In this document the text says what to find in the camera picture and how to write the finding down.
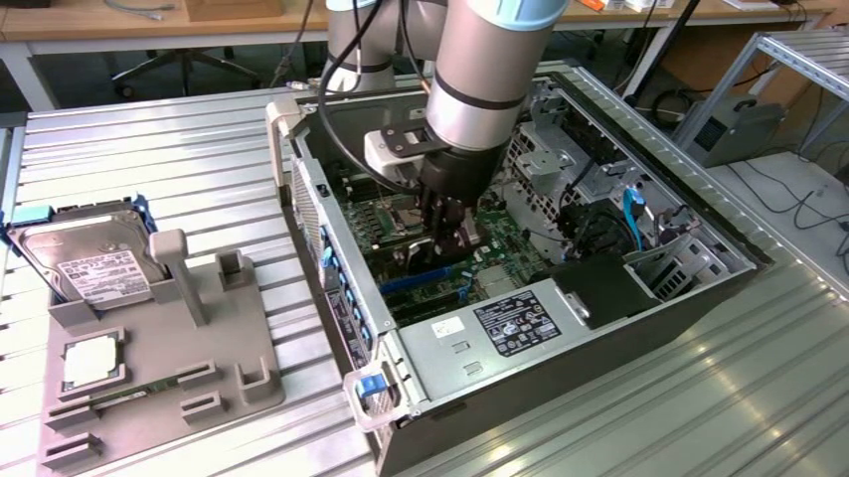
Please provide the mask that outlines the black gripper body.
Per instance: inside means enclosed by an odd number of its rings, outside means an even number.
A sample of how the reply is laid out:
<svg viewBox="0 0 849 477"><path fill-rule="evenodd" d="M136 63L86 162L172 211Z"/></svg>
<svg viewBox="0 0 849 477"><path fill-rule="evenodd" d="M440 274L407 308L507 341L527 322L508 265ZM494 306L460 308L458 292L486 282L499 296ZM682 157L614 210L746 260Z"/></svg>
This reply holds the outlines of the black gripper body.
<svg viewBox="0 0 849 477"><path fill-rule="evenodd" d="M480 151L451 147L428 152L419 172L422 200L430 203L447 198L466 207L476 206L502 165L506 149L503 143Z"/></svg>

